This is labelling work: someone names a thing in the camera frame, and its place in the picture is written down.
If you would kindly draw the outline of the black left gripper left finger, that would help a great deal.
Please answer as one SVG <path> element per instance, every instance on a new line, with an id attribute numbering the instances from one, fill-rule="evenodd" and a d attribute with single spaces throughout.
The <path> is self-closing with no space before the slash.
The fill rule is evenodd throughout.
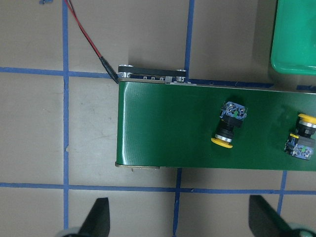
<path id="1" fill-rule="evenodd" d="M 97 198 L 79 230 L 81 237 L 108 237 L 110 233 L 110 210 L 107 197 Z"/>

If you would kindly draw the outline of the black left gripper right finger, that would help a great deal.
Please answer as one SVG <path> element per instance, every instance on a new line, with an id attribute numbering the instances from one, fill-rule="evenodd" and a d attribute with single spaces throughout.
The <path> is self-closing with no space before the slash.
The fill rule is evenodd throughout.
<path id="1" fill-rule="evenodd" d="M 250 195 L 248 224 L 255 237 L 298 237 L 261 195 Z"/>

